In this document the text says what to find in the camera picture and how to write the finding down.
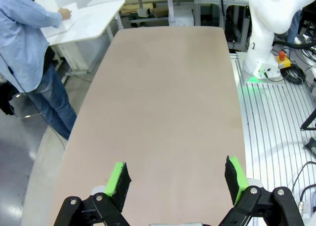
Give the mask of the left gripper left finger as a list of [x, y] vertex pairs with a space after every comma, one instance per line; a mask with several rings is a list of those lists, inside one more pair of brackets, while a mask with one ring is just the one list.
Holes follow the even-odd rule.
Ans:
[[57, 215], [55, 226], [127, 226], [122, 215], [131, 178], [125, 162], [117, 162], [103, 192], [82, 200], [67, 197]]

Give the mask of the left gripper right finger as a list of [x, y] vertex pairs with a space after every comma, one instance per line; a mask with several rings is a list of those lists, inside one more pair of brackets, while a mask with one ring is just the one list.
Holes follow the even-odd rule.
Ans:
[[235, 156], [227, 156], [225, 179], [233, 208], [219, 223], [221, 226], [246, 226], [252, 218], [262, 218], [268, 226], [303, 226], [294, 197], [287, 187], [272, 192], [250, 185]]

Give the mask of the person's right hand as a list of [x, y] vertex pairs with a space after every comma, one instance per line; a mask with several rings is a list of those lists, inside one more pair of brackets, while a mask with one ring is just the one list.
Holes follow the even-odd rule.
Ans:
[[59, 8], [57, 12], [61, 15], [62, 20], [69, 20], [72, 16], [72, 11], [67, 8]]

